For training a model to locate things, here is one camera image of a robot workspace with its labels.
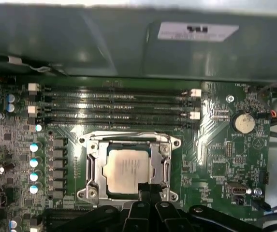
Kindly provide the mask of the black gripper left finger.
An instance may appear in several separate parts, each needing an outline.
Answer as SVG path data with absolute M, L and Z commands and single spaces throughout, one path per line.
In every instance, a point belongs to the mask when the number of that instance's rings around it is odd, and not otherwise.
M 82 216 L 81 232 L 147 232 L 151 211 L 149 183 L 138 185 L 139 200 L 118 210 L 103 205 Z

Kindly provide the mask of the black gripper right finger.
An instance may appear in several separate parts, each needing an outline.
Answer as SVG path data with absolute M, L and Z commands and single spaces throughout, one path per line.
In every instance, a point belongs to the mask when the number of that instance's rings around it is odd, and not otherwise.
M 187 212 L 161 198 L 162 186 L 150 185 L 150 199 L 165 232 L 262 232 L 263 229 L 203 205 Z

